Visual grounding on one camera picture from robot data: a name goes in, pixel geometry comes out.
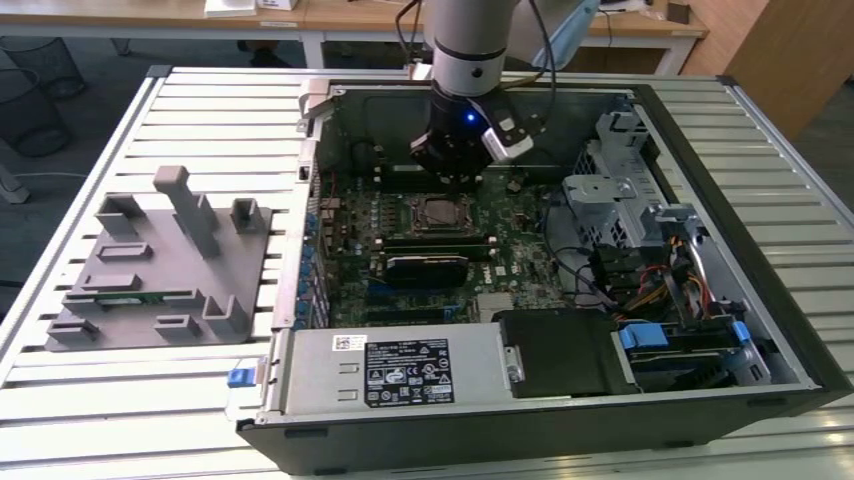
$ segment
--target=gray robot arm cylinder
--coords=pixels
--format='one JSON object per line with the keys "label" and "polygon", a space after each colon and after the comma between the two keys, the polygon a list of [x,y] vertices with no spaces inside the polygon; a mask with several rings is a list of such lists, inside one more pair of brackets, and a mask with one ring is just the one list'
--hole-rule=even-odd
{"label": "gray robot arm cylinder", "polygon": [[519,0],[431,0],[433,80],[441,90],[477,97],[500,83]]}

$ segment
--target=white box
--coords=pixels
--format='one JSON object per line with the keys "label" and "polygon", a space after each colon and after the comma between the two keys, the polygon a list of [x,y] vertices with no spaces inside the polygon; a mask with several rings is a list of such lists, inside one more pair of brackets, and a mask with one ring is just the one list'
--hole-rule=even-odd
{"label": "white box", "polygon": [[204,2],[204,16],[247,17],[255,15],[253,0],[207,0]]}
{"label": "white box", "polygon": [[299,0],[257,0],[260,8],[275,8],[276,10],[293,10]]}

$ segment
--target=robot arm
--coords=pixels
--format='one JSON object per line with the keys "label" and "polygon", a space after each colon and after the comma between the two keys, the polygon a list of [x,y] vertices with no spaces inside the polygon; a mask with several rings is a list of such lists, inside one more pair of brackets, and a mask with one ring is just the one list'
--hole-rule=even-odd
{"label": "robot arm", "polygon": [[[526,40],[547,35],[544,32],[531,35],[531,29],[539,25],[531,19],[536,20],[539,10],[532,0],[522,1],[519,4],[519,0],[431,0],[429,122],[425,134],[412,142],[411,154],[448,184],[473,181],[489,163],[516,158],[534,147],[532,137],[546,130],[544,119],[519,115],[500,85],[511,32]],[[560,53],[568,59],[580,45],[599,0],[539,3],[550,5],[550,19],[555,12],[563,12],[566,20],[558,34]],[[514,24],[514,17],[531,20],[530,26]],[[547,56],[538,54],[534,62]]]}

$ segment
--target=metal slatted table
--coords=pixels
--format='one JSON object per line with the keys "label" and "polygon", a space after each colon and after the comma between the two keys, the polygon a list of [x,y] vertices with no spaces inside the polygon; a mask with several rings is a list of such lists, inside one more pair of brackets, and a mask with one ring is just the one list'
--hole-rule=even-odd
{"label": "metal slatted table", "polygon": [[[297,92],[311,76],[399,72],[175,68],[147,78],[0,327],[0,478],[287,478],[233,432],[224,376],[268,351],[279,267],[289,254],[291,178],[303,148]],[[854,379],[854,218],[738,87],[712,78],[568,75],[648,83]],[[95,243],[105,193],[168,207],[151,186],[183,164],[215,207],[253,196],[275,210],[253,343],[53,354],[42,350]],[[682,190],[682,179],[663,170]],[[707,446],[449,466],[352,478],[728,479],[854,476],[854,396],[796,418],[763,421]]]}

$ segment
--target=white cable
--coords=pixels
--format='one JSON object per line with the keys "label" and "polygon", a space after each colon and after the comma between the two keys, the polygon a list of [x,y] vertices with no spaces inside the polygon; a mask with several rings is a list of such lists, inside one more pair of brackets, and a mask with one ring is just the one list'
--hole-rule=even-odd
{"label": "white cable", "polygon": [[74,177],[74,178],[89,178],[88,175],[82,173],[68,173],[68,172],[44,172],[44,173],[18,173],[17,175],[12,175],[13,177]]}

